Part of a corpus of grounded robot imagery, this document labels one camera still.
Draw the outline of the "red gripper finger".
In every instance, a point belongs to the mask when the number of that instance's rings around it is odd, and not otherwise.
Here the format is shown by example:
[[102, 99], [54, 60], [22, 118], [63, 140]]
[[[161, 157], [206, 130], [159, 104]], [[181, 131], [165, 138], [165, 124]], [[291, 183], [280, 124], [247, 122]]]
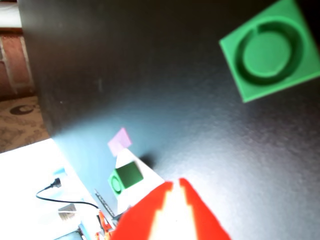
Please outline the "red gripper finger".
[[195, 232], [198, 240], [230, 240], [229, 234], [221, 226], [216, 216], [203, 202], [199, 194], [185, 178], [179, 179], [187, 204], [192, 208]]
[[166, 181], [127, 210], [121, 216], [111, 239], [147, 240], [152, 231], [156, 211], [163, 208], [166, 193], [172, 188], [173, 183]]

